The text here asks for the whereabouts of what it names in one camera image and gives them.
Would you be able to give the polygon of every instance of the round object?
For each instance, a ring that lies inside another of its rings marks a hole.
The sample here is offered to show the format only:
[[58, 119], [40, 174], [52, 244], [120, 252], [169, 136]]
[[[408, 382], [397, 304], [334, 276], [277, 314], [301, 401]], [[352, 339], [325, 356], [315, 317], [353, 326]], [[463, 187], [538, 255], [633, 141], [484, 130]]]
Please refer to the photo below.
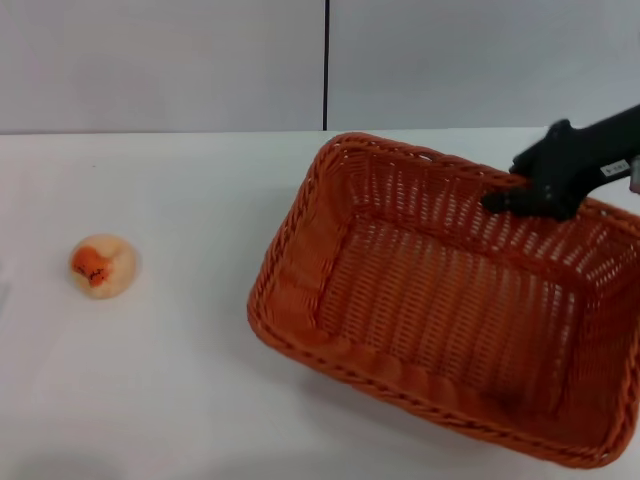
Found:
[[136, 253], [120, 237], [92, 235], [71, 252], [69, 269], [76, 286], [92, 298], [111, 298], [124, 292], [133, 282]]

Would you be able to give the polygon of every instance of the basket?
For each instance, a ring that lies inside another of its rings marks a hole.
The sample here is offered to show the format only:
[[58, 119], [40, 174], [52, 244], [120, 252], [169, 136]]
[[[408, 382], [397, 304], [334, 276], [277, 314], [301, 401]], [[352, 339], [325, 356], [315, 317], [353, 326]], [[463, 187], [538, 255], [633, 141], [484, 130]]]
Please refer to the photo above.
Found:
[[251, 291], [257, 336], [418, 417], [569, 467], [637, 418], [640, 218], [490, 215], [524, 180], [364, 134], [324, 146]]

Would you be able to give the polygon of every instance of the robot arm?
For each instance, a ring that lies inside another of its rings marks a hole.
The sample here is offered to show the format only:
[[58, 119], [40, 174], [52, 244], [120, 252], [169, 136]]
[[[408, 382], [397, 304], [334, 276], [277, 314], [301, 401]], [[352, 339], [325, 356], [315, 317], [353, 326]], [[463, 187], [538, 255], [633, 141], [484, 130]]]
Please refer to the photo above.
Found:
[[583, 129], [556, 122], [515, 157], [510, 172], [526, 177], [527, 186], [485, 195], [482, 204], [491, 213], [562, 222], [591, 191], [628, 176], [631, 191], [640, 193], [640, 105]]

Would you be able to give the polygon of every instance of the orange sticker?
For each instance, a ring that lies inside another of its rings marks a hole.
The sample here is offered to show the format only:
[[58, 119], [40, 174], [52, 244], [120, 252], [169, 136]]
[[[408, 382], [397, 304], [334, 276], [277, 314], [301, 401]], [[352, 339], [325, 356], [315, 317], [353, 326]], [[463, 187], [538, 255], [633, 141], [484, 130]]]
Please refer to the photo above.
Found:
[[93, 247], [81, 247], [73, 256], [71, 268], [89, 281], [89, 285], [97, 287], [109, 276], [111, 262], [101, 256]]

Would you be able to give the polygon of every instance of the label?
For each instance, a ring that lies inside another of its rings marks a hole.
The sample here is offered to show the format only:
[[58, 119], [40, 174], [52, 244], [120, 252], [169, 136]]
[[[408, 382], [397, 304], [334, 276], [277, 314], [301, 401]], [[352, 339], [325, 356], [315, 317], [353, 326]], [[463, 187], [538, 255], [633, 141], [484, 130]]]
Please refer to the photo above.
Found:
[[629, 170], [629, 164], [626, 160], [619, 160], [609, 165], [605, 165], [604, 167], [600, 167], [600, 170], [602, 170], [602, 173], [604, 173], [606, 177], [613, 177], [614, 175]]

